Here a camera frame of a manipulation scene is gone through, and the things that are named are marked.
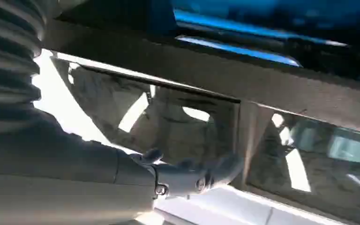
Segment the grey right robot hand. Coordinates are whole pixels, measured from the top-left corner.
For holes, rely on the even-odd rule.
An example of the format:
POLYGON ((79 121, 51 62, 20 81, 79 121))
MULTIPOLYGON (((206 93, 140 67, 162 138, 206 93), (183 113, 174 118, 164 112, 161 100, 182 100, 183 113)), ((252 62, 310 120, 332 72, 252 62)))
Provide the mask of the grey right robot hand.
POLYGON ((158 198, 200 194, 232 181, 243 160, 154 164, 66 133, 30 105, 0 106, 0 225, 112 225, 150 212, 158 198))

